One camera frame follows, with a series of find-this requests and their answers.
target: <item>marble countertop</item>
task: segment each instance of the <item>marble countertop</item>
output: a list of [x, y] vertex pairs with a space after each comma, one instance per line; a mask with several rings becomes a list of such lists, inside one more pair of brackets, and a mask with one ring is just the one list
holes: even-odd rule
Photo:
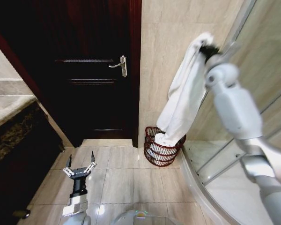
[[0, 95], [0, 126], [34, 101], [33, 95]]

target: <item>door lever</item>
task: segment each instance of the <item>door lever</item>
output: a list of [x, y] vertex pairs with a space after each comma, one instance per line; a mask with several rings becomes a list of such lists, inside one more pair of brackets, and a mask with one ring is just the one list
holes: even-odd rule
[[121, 56], [120, 58], [120, 63], [117, 64], [117, 65], [109, 65], [108, 67], [110, 68], [115, 68], [115, 67], [119, 67], [121, 66], [122, 67], [122, 76], [123, 77], [127, 77], [127, 65], [126, 65], [126, 57], [124, 55]]

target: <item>shower enclosure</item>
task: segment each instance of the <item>shower enclosure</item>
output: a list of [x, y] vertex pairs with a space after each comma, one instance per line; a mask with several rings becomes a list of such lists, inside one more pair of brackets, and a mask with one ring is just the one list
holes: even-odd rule
[[[244, 1], [227, 37], [231, 40], [241, 44], [231, 62], [240, 68], [239, 81], [260, 110], [264, 136], [281, 148], [281, 0]], [[244, 152], [221, 124], [212, 93], [207, 93], [183, 151], [205, 200], [213, 202], [226, 221], [272, 224], [259, 187], [246, 178], [240, 166]]]

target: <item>wicker basket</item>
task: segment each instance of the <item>wicker basket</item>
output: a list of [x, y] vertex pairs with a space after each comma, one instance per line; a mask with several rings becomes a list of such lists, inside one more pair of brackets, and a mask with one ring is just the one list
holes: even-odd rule
[[147, 160], [156, 166], [167, 166], [174, 162], [178, 151], [185, 142], [186, 135], [181, 138], [174, 147], [166, 147], [154, 142], [154, 137], [158, 133], [164, 132], [157, 127], [146, 127], [146, 137], [144, 154]]

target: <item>door frame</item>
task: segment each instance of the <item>door frame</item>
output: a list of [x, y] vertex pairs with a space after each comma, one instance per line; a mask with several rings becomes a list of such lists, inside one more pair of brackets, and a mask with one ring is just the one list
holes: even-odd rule
[[[140, 68], [141, 68], [141, 0], [129, 0], [130, 18], [130, 51], [131, 51], [131, 87], [132, 87], [132, 143], [138, 147], [139, 134], [139, 100], [140, 100]], [[21, 78], [25, 81], [33, 94], [49, 112], [57, 124], [61, 124], [58, 114], [53, 109], [48, 99], [44, 96], [38, 85], [34, 82], [26, 68], [23, 66], [17, 55], [12, 51], [5, 38], [0, 33], [0, 50], [7, 60], [15, 68]], [[74, 147], [80, 146], [80, 141], [75, 137], [75, 132], [63, 130]]]

